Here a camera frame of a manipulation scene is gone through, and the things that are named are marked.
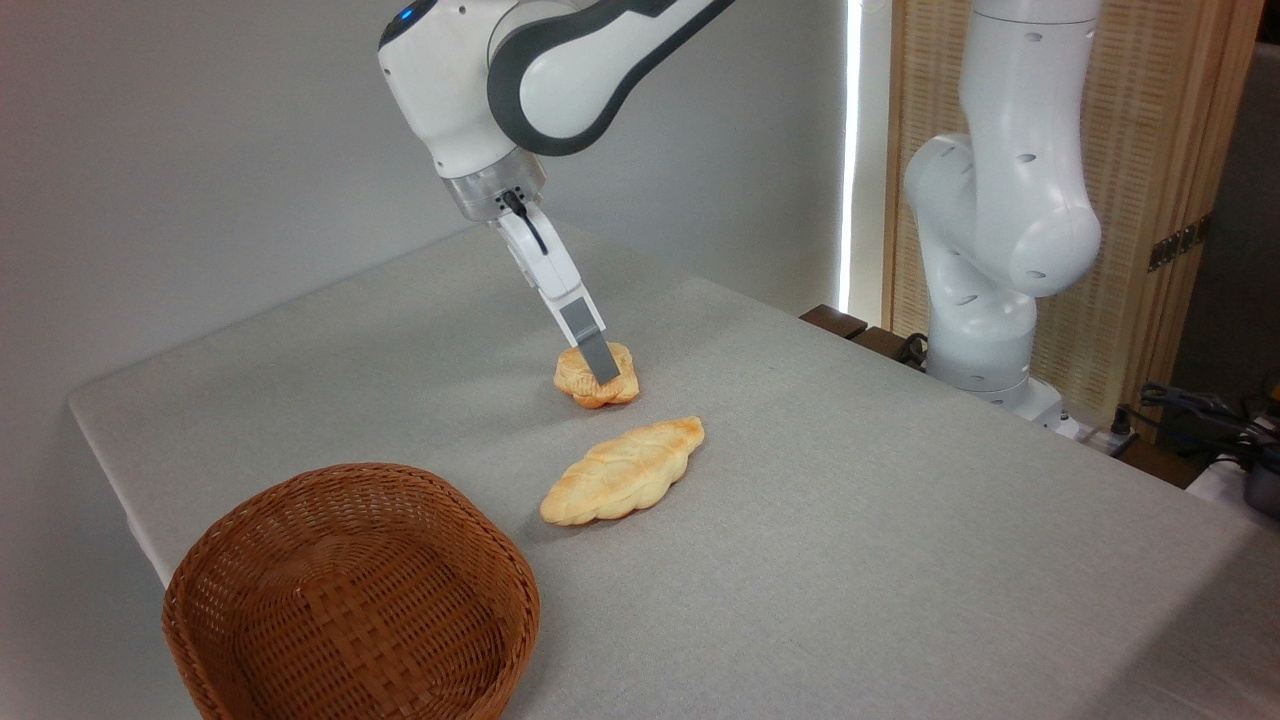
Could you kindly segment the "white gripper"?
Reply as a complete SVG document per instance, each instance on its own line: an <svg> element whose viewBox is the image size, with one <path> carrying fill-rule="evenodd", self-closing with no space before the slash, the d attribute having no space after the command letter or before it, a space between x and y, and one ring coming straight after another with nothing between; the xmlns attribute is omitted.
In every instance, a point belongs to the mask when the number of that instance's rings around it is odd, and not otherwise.
<svg viewBox="0 0 1280 720"><path fill-rule="evenodd" d="M595 382L607 386L620 377L620 368L604 337L605 325L547 214L535 202L525 204L524 210L524 215L509 211L488 224L506 241L543 302L557 309L566 337L582 355Z"/></svg>

